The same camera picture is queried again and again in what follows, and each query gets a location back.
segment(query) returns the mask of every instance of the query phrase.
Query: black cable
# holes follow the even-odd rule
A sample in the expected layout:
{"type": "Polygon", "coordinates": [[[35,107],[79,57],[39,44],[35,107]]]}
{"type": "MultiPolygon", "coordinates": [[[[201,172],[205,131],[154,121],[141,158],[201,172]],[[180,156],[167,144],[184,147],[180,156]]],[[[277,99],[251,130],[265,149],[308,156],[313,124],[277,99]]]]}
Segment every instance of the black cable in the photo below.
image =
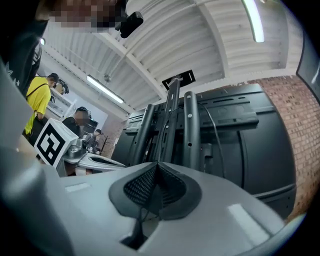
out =
{"type": "MultiPolygon", "coordinates": [[[[173,113],[173,112],[175,112],[176,110],[178,110],[178,109],[181,109],[182,108],[182,106],[179,106],[179,107],[177,107],[177,108],[175,108],[174,110],[172,110],[171,111],[171,113],[168,115],[168,118],[166,119],[166,121],[165,121],[165,123],[164,123],[164,126],[163,126],[163,129],[162,129],[162,134],[161,134],[161,140],[159,141],[160,142],[160,145],[162,145],[162,140],[164,139],[164,133],[165,133],[165,129],[166,129],[166,126],[167,126],[167,123],[169,122],[169,120],[170,120],[170,116],[171,116],[171,114],[173,113]]],[[[160,162],[160,158],[161,158],[161,146],[160,146],[160,148],[159,148],[159,157],[158,157],[158,162],[160,162]]]]}
{"type": "Polygon", "coordinates": [[[219,148],[219,154],[220,154],[220,158],[221,158],[221,165],[222,165],[222,177],[225,179],[226,178],[226,168],[225,168],[225,160],[224,160],[224,156],[223,156],[223,153],[222,153],[222,148],[221,148],[221,144],[220,144],[220,139],[219,139],[219,135],[218,135],[218,131],[217,131],[217,127],[216,127],[216,123],[215,121],[213,120],[209,110],[201,103],[198,102],[199,105],[201,105],[206,113],[208,114],[210,120],[211,120],[211,123],[213,125],[213,129],[214,129],[214,133],[215,133],[215,137],[216,137],[216,140],[218,142],[218,148],[219,148]]]}

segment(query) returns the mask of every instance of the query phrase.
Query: person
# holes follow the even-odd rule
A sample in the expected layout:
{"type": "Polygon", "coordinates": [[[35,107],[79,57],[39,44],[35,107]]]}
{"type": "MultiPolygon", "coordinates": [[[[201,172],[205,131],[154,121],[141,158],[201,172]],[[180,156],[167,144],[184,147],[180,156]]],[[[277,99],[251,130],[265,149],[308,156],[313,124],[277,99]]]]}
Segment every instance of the person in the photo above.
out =
{"type": "Polygon", "coordinates": [[[101,130],[96,129],[95,132],[93,133],[93,136],[87,142],[86,149],[89,153],[93,153],[96,155],[100,154],[100,149],[98,148],[98,146],[99,146],[99,139],[101,134],[102,134],[101,130]]]}
{"type": "Polygon", "coordinates": [[[33,110],[33,115],[30,117],[23,131],[26,139],[32,134],[35,118],[37,117],[39,120],[44,118],[51,98],[50,88],[53,88],[58,80],[59,76],[56,73],[52,73],[48,77],[36,76],[32,80],[26,94],[26,100],[33,110]]]}
{"type": "Polygon", "coordinates": [[[27,95],[36,47],[50,17],[64,27],[110,28],[126,4],[127,0],[2,1],[0,59],[22,95],[27,95]]]}
{"type": "Polygon", "coordinates": [[[80,126],[84,126],[88,122],[88,120],[89,112],[84,106],[81,106],[76,109],[73,116],[66,118],[62,123],[80,138],[80,126]]]}

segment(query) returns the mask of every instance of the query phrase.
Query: ceiling beam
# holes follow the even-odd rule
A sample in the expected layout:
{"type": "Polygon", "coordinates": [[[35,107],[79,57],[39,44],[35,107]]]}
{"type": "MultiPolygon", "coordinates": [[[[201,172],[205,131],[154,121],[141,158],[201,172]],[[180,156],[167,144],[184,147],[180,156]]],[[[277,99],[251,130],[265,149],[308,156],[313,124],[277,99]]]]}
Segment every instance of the ceiling beam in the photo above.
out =
{"type": "Polygon", "coordinates": [[[222,40],[220,31],[214,21],[214,18],[212,17],[212,15],[206,5],[206,2],[209,2],[209,1],[190,0],[190,2],[197,4],[199,11],[202,14],[210,32],[211,32],[213,42],[215,43],[215,46],[218,48],[218,54],[220,56],[220,60],[222,63],[223,77],[225,77],[225,78],[230,77],[228,58],[227,58],[224,42],[222,40]]]}
{"type": "Polygon", "coordinates": [[[57,73],[68,84],[71,91],[107,114],[115,115],[124,121],[128,119],[130,113],[134,112],[134,109],[129,106],[121,104],[122,107],[119,107],[108,98],[101,96],[100,92],[88,85],[85,73],[72,65],[50,46],[45,45],[43,47],[41,66],[47,71],[57,73]]]}
{"type": "Polygon", "coordinates": [[[94,33],[94,35],[111,48],[121,58],[125,58],[126,62],[136,71],[145,82],[159,95],[161,99],[167,98],[167,92],[162,88],[161,84],[150,74],[150,72],[133,56],[128,53],[127,49],[114,39],[109,33],[94,33]]]}

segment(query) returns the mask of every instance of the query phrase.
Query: fluorescent light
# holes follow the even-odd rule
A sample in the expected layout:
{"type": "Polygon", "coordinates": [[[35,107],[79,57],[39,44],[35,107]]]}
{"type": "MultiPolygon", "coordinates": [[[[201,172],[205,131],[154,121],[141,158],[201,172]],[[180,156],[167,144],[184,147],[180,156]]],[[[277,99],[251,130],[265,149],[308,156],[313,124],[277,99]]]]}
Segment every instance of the fluorescent light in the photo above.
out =
{"type": "Polygon", "coordinates": [[[109,91],[107,88],[105,88],[100,82],[98,82],[97,80],[95,80],[91,75],[87,75],[86,80],[94,85],[95,87],[97,87],[100,91],[102,91],[103,93],[105,93],[106,95],[110,96],[111,98],[113,98],[114,100],[116,100],[117,102],[124,103],[123,99],[119,98],[117,95],[115,95],[113,92],[109,91]]]}
{"type": "Polygon", "coordinates": [[[254,41],[256,41],[257,43],[263,43],[265,41],[264,29],[262,27],[260,15],[255,0],[242,0],[242,3],[246,9],[247,15],[251,23],[254,41]]]}

